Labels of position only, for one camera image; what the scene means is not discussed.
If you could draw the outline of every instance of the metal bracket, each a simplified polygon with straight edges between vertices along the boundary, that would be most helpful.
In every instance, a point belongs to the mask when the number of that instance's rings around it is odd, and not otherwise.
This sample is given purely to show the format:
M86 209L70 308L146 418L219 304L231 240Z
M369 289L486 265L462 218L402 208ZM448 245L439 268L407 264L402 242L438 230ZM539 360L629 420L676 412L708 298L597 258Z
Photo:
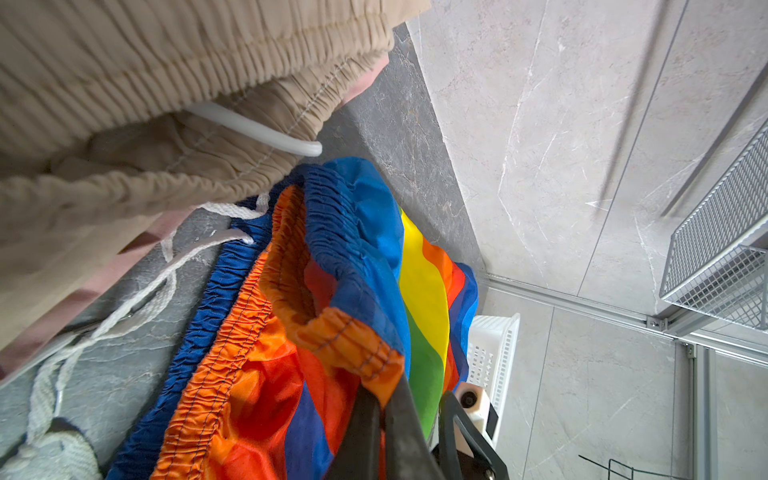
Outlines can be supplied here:
M667 329L667 319L660 319L656 316L647 316L645 319L645 327L657 332L663 332Z

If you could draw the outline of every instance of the blue fabric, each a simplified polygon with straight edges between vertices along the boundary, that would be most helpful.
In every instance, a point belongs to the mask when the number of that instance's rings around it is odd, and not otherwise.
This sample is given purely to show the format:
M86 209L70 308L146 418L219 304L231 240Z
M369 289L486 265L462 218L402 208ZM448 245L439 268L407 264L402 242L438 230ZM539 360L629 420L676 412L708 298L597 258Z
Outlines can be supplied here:
M163 445L165 430L181 398L181 393L197 369L197 365L214 344L221 323L227 318L237 299L240 287L253 263L272 239L272 209L280 192L289 183L284 181L270 193L269 212L255 220L232 219L232 228L251 235L256 242L227 242L210 275L200 306L187 327L181 347L168 368L168 377L160 396L136 425L122 445L107 474L108 480L146 480L152 475ZM255 208L251 197L240 205Z
M401 260L395 251L399 245L402 258L404 232L389 189L362 158L344 158L323 166L300 165L296 171L304 178L310 254L338 282L330 305L373 328L403 354L407 375L411 334L393 269L399 271Z
M478 309L478 283L472 268L464 263L457 263L456 266L464 272L464 288L453 301L453 305L448 311L448 317L451 323L451 349L456 361L458 378L460 382L466 382L469 375L469 364L467 363L469 327L472 326L472 320Z
M285 454L288 480L320 480L333 460L323 420L315 410L306 382L299 406L288 425Z
M400 207L381 175L371 162L355 157L339 158L323 166L347 182L360 237L384 255L395 279L399 280L406 231Z

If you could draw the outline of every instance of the yellow stripe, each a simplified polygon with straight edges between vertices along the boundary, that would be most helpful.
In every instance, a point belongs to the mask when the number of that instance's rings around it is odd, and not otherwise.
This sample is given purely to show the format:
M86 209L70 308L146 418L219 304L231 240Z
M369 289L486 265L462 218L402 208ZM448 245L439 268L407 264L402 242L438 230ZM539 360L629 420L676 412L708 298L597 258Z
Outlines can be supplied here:
M437 267L424 258L422 233L405 212L401 212L401 218L406 238L402 245L400 293L413 321L429 345L440 355L445 368L451 328L445 284Z

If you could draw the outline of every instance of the light gray tile wall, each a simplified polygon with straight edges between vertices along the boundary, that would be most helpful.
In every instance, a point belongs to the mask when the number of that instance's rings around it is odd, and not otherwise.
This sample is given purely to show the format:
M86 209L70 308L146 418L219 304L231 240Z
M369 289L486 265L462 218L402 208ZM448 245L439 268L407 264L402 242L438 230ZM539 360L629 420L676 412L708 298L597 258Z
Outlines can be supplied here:
M768 2L689 2L579 295L657 313L670 235L768 117L768 84L743 112L697 182L693 172L768 61Z
M410 21L488 271L578 291L658 4L438 0Z
M605 475L579 455L669 472L674 373L671 341L555 309L525 479Z
M482 310L483 315L495 316L520 313L518 344L496 448L511 480L522 478L525 467L553 310L549 305L493 289L488 290Z
M768 476L768 369L717 357L717 458L720 478Z
M433 4L408 25L488 271L661 311L672 230L768 117L766 87L660 215L768 60L768 3Z
M688 475L684 348L493 289L482 313L521 314L497 445L510 478L602 478L578 455Z

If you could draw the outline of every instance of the rainbow striped fabric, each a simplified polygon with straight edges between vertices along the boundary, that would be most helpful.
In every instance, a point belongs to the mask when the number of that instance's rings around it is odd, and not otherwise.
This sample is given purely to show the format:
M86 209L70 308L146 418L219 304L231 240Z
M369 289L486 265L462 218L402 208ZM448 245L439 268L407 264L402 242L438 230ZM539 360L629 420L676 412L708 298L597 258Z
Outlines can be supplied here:
M265 217L233 222L256 243L224 248L109 479L322 478L359 386L385 405L407 375L428 435L466 379L472 270L424 238L371 163L301 165L270 197Z

